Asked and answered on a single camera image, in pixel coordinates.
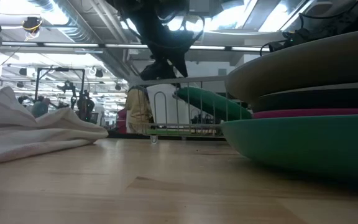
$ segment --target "ceiling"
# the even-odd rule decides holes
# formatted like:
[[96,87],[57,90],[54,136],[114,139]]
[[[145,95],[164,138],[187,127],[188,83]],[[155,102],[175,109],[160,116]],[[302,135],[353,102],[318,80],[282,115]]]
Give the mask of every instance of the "ceiling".
[[[46,11],[45,7],[40,5],[42,2],[47,2],[52,11]],[[190,1],[190,14],[204,16],[206,19],[204,34],[196,45],[261,46],[267,42],[283,39],[282,30],[297,29],[300,25],[296,16],[300,10],[312,13],[314,16],[326,16],[343,10],[354,0],[241,0],[231,1],[230,4],[235,4],[235,7],[224,10],[227,2],[227,0]],[[22,29],[22,22],[30,16],[43,20],[40,32],[34,35],[35,38]],[[178,29],[177,25],[182,19],[180,16],[174,19],[168,24],[169,28]],[[203,28],[202,22],[200,20],[193,22],[187,22],[187,28],[199,32]],[[319,22],[306,21],[305,25],[313,27]],[[104,0],[1,0],[0,25],[2,25],[1,36],[5,41],[140,43],[128,26],[121,21],[117,11]],[[210,75],[213,75],[215,73],[211,72],[210,68],[217,64],[216,62],[221,66],[216,67],[217,74],[219,69],[232,70],[243,55],[244,53],[240,52],[191,50],[186,54],[186,60],[189,63],[196,62],[201,67],[196,69],[197,73],[205,68]],[[35,83],[31,82],[34,79],[32,71],[38,67],[84,68],[86,88],[100,93],[95,95],[95,98],[104,96],[100,102],[107,105],[107,110],[112,109],[108,103],[105,103],[106,101],[115,102],[123,98],[118,93],[125,93],[128,87],[125,80],[130,82],[139,71],[152,63],[148,50],[89,51],[45,47],[19,49],[0,47],[0,64],[3,62],[4,65],[0,69],[1,79],[9,81],[2,85],[9,85],[20,94],[34,91]],[[20,75],[21,68],[28,68],[26,76]],[[102,78],[95,77],[96,69],[103,71]],[[197,73],[189,71],[191,77]],[[48,76],[49,81],[51,78],[56,81],[80,81],[79,74],[73,72],[55,72]],[[16,87],[16,80],[25,81],[24,87]],[[54,97],[54,92],[61,92],[56,88],[58,84],[61,83],[41,83],[40,90],[44,91],[45,95]],[[117,84],[122,86],[121,91],[115,90]],[[111,103],[111,105],[122,106],[122,103]]]

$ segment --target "metal railing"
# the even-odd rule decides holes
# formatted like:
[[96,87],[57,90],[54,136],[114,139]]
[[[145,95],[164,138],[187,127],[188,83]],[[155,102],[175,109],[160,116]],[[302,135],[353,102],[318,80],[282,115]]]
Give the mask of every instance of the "metal railing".
[[[191,99],[190,96],[190,88],[201,88],[204,90],[208,90],[205,88],[205,83],[215,82],[215,87],[224,89],[224,96],[226,96],[226,119],[229,120],[229,93],[226,90],[225,85],[226,77],[203,77],[203,78],[177,78],[177,79],[169,79],[169,80],[152,80],[137,83],[137,86],[153,86],[159,84],[168,84],[168,85],[176,85],[174,94],[172,96],[168,96],[163,91],[156,91],[155,93],[150,93],[147,91],[138,91],[139,103],[149,103],[151,105],[141,105],[141,108],[150,108],[154,109],[153,114],[153,122],[147,122],[142,120],[136,120],[136,123],[142,127],[142,130],[132,130],[139,134],[149,135],[152,137],[152,141],[156,142],[156,136],[182,136],[182,137],[206,137],[206,138],[223,138],[223,134],[221,132],[221,118],[216,117],[216,105],[215,101],[209,102],[212,104],[212,112],[210,113],[204,111],[203,108],[203,94],[200,94],[200,103],[197,106],[194,106],[194,99]],[[177,83],[181,85],[181,88],[187,87],[187,99],[180,99],[176,92],[180,89],[177,86]],[[141,93],[148,94],[149,99],[145,100],[145,96],[142,96]],[[168,108],[168,101],[175,100],[174,109]],[[141,114],[147,114],[146,111],[141,111]],[[172,115],[170,113],[176,113],[176,122],[172,122]],[[242,116],[242,109],[240,109],[240,119]]]

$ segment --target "teal plate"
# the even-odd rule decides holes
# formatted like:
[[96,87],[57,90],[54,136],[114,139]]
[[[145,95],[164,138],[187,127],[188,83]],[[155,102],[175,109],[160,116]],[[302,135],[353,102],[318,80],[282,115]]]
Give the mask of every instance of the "teal plate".
[[358,180],[358,115],[230,121],[223,123],[222,131],[249,159]]

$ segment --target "white cloth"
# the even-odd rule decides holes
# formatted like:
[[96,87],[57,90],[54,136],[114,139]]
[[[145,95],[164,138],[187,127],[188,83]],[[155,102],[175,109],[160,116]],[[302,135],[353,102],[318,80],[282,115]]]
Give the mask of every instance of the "white cloth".
[[10,87],[0,91],[0,162],[84,146],[108,132],[80,120],[70,108],[35,119]]

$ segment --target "wooden surface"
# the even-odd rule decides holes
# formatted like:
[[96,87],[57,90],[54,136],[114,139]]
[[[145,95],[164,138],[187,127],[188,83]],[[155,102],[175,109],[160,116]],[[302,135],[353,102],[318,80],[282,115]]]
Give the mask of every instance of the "wooden surface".
[[0,164],[0,223],[357,223],[358,192],[226,142],[105,139]]

